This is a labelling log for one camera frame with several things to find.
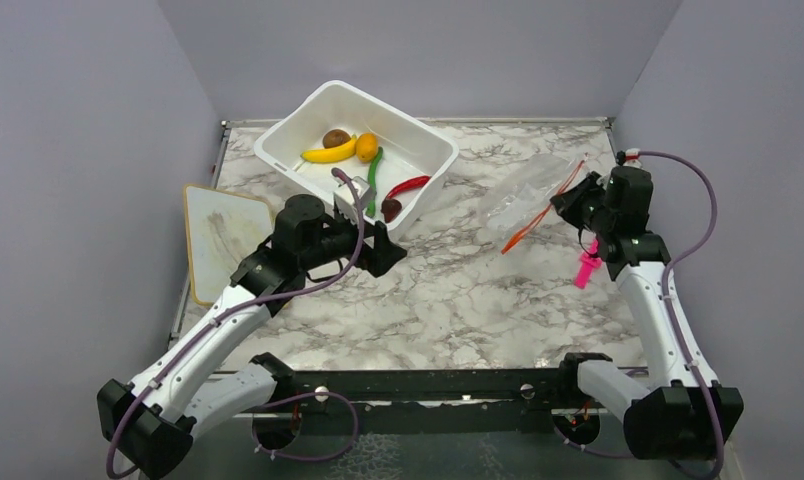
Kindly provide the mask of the clear zip top bag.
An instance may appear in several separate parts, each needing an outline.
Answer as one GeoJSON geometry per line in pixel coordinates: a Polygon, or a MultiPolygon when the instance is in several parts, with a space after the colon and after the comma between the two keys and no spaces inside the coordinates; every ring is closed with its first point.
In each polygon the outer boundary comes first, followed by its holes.
{"type": "Polygon", "coordinates": [[[552,210],[550,199],[565,192],[586,170],[588,156],[567,159],[538,154],[490,188],[477,215],[487,237],[506,254],[530,235],[552,210]]]}

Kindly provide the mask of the green chili pepper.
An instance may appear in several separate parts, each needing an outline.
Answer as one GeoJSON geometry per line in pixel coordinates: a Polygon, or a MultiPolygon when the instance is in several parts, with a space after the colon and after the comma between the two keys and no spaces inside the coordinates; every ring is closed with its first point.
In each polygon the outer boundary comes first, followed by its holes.
{"type": "Polygon", "coordinates": [[[378,149],[377,149],[375,157],[373,158],[373,160],[370,163],[369,170],[368,170],[367,181],[368,181],[368,184],[370,186],[372,196],[370,197],[370,200],[369,200],[369,202],[367,204],[367,207],[365,209],[365,215],[367,217],[369,217],[369,218],[373,218],[375,216],[375,212],[376,212],[376,197],[377,197],[377,194],[378,194],[377,170],[378,170],[378,167],[379,167],[379,165],[381,163],[381,160],[383,159],[383,154],[384,154],[384,149],[381,146],[379,146],[378,149]]]}

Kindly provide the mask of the orange citrus fruit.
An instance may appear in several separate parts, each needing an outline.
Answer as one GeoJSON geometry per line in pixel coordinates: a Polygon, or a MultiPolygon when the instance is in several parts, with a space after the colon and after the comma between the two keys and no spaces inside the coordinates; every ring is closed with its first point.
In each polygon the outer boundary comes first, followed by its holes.
{"type": "Polygon", "coordinates": [[[355,155],[362,163],[371,163],[379,152],[379,142],[374,133],[360,135],[355,143],[355,155]]]}

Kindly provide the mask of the yellow banana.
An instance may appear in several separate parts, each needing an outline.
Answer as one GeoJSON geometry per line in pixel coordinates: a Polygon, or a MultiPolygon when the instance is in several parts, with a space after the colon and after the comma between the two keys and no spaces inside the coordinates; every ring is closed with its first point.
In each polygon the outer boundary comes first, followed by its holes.
{"type": "Polygon", "coordinates": [[[352,136],[347,142],[332,148],[307,150],[301,158],[309,163],[330,164],[344,161],[356,154],[357,137],[352,136]]]}

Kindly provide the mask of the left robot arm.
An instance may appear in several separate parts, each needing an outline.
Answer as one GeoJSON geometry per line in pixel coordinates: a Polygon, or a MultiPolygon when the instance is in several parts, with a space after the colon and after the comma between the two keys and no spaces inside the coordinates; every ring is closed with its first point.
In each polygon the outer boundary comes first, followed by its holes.
{"type": "Polygon", "coordinates": [[[328,214],[315,196],[289,198],[272,233],[239,263],[191,332],[132,380],[111,379],[98,391],[100,429],[110,443],[107,476],[140,471],[160,479],[204,432],[236,413],[287,406],[290,371],[269,355],[221,381],[207,380],[290,299],[327,288],[353,268],[378,278],[406,254],[384,223],[369,223],[353,204],[339,200],[328,214]]]}

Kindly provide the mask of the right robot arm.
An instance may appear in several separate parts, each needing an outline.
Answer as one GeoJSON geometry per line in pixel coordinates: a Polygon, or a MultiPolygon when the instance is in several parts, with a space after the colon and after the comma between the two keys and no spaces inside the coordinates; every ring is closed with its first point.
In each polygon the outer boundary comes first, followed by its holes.
{"type": "Polygon", "coordinates": [[[555,380],[557,398],[578,407],[593,399],[620,420],[641,460],[719,460],[740,419],[738,389],[723,386],[700,353],[674,288],[672,259],[647,223],[649,172],[616,166],[590,172],[551,199],[553,209],[597,240],[597,255],[637,325],[649,378],[640,382],[604,354],[569,353],[555,380]]]}

